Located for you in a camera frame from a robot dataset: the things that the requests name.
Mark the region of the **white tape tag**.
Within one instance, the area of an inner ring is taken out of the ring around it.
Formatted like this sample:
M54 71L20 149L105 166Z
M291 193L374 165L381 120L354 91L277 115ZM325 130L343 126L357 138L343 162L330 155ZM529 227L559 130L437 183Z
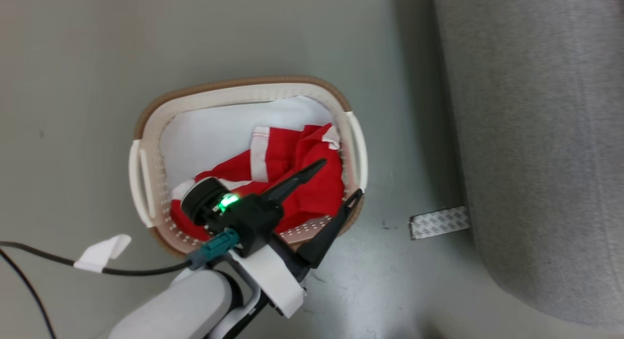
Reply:
M131 243L132 238L120 234L95 245L89 246L80 259L74 261L73 267L87 272L103 273L110 260L117 259Z

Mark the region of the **cream laundry basket brown rim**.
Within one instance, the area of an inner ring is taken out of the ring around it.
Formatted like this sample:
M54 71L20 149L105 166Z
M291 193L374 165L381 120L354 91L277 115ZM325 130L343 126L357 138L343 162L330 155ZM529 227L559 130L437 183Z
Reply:
M129 157L132 198L152 237L173 255L184 259L204 241L183 233L170 217L172 191L167 183L160 139L175 116L185 112L256 102L308 97L327 108L340 137L345 197L365 192L369 165L365 137L344 95L332 84L306 76L260 77L190 86L158 97L143 110L134 132Z

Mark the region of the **grey fabric sofa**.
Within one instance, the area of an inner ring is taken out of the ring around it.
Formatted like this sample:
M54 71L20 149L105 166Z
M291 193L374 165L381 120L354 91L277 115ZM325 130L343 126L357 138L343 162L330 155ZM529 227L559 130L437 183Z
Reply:
M624 332L624 0L434 0L466 204L495 283Z

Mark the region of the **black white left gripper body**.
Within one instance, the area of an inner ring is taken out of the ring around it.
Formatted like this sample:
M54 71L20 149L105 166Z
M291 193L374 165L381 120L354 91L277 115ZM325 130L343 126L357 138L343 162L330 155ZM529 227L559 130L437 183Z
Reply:
M240 237L225 256L289 319L305 301L300 282L309 268L274 232L281 217L281 206L251 195L229 205L221 221L226 223L224 230L235 230Z

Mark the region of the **grey patterned tape strip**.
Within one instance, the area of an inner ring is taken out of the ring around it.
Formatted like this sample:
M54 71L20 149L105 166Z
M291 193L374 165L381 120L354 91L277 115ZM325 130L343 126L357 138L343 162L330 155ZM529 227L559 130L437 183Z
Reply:
M425 239L470 228L465 206L457 206L410 217L411 240Z

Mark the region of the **red and white garment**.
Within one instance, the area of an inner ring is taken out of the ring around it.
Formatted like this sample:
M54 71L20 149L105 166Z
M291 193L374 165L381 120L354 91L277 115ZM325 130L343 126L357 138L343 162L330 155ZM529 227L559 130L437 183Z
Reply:
M174 188L170 217L183 233L206 241L209 235L205 228L194 225L181 210L181 199L196 182L217 178L235 195L243 197L263 193L320 159L325 159L325 166L283 202L284 217L275 232L285 233L312 219L334 217L345 194L339 150L340 137L331 123L306 125L300 131L257 126L248 150Z

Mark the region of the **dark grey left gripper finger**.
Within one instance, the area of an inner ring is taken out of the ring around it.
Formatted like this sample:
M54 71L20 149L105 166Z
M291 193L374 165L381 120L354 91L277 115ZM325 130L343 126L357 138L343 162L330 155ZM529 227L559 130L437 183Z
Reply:
M356 192L342 203L336 216L328 221L312 239L298 248L297 255L299 260L303 263L303 267L312 269L318 268L343 226L345 226L352 212L359 204L363 194L363 190L357 189Z
M281 206L299 186L305 185L326 165L326 159L319 159L296 174L284 179L263 193L263 201Z

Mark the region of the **white cloth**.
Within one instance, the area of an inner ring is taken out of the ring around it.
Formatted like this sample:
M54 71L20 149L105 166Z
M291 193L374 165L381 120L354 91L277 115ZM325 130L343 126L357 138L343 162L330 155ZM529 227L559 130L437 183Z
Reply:
M160 139L169 189L248 150L257 126L300 131L327 123L334 123L330 111L303 96L179 114Z

